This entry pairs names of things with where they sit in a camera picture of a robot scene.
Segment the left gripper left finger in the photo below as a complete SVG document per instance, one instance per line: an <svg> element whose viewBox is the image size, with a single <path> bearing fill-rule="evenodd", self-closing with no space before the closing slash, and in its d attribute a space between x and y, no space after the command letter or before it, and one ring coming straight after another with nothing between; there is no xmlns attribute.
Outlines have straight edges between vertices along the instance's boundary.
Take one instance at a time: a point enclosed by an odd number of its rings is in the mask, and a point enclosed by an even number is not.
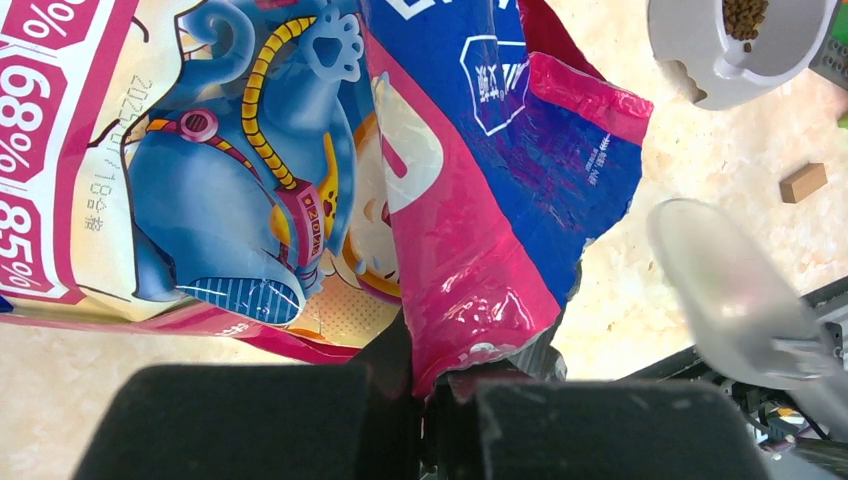
<svg viewBox="0 0 848 480"><path fill-rule="evenodd" d="M116 392L78 479L415 479L421 418L397 317L335 365L157 365Z"/></svg>

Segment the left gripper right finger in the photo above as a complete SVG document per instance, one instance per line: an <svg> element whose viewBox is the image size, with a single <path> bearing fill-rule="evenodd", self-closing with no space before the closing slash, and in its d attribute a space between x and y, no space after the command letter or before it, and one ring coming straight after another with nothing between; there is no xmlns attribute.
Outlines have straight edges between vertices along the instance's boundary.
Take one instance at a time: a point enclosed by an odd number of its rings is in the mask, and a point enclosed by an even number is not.
<svg viewBox="0 0 848 480"><path fill-rule="evenodd" d="M734 404L700 382L463 371L438 382L430 433L442 479L768 477Z"/></svg>

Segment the clear plastic scoop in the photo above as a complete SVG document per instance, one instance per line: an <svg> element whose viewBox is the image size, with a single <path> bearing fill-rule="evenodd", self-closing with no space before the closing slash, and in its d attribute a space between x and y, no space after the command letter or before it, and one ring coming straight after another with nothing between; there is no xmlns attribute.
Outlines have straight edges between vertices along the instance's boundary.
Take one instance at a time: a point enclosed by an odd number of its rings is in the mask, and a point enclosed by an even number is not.
<svg viewBox="0 0 848 480"><path fill-rule="evenodd" d="M847 438L847 373L824 323L769 257L720 208L671 199L648 215L648 237L696 348L733 380L788 392Z"/></svg>

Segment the colourful pet food bag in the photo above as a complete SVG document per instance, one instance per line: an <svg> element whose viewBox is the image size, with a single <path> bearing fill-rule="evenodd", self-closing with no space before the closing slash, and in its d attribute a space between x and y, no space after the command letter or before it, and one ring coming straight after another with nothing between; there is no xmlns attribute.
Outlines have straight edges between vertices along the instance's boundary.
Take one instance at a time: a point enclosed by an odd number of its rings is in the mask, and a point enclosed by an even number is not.
<svg viewBox="0 0 848 480"><path fill-rule="evenodd" d="M350 359L552 333L651 102L543 1L5 1L1 319Z"/></svg>

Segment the grey double pet bowl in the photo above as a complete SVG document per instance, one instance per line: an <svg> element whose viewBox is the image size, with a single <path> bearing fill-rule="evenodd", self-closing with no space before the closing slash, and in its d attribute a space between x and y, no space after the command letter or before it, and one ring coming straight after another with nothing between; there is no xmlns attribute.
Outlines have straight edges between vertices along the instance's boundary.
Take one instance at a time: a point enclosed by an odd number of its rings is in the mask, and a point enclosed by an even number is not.
<svg viewBox="0 0 848 480"><path fill-rule="evenodd" d="M836 1L769 1L751 53L724 31L722 1L648 3L654 57L676 61L703 95L694 101L718 111L753 100L796 77L827 33Z"/></svg>

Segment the brown pet food kibble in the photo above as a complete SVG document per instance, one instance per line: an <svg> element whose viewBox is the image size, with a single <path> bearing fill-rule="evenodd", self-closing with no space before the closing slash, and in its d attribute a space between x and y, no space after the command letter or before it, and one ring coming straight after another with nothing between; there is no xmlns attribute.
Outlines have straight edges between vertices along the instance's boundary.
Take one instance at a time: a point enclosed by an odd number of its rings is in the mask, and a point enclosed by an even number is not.
<svg viewBox="0 0 848 480"><path fill-rule="evenodd" d="M743 43L743 51L751 53L753 41L759 36L768 0L723 0L722 16L725 33Z"/></svg>

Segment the small wooden block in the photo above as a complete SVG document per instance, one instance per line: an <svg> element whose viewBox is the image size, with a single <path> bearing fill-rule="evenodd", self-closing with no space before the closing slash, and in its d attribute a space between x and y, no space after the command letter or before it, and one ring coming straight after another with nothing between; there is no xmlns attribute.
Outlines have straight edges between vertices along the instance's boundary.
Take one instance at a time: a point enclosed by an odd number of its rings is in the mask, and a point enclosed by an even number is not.
<svg viewBox="0 0 848 480"><path fill-rule="evenodd" d="M808 163L779 182L781 200L797 204L828 183L823 163Z"/></svg>

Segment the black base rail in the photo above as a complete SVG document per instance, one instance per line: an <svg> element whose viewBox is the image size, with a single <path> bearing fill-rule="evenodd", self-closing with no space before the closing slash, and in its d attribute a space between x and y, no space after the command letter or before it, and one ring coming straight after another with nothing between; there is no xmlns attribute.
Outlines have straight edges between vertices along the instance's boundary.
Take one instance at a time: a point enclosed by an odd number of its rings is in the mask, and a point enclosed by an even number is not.
<svg viewBox="0 0 848 480"><path fill-rule="evenodd" d="M789 394L739 383L707 365L688 347L626 377L628 380L709 382L746 415L746 431L763 451L773 479L845 479L847 442L802 411Z"/></svg>

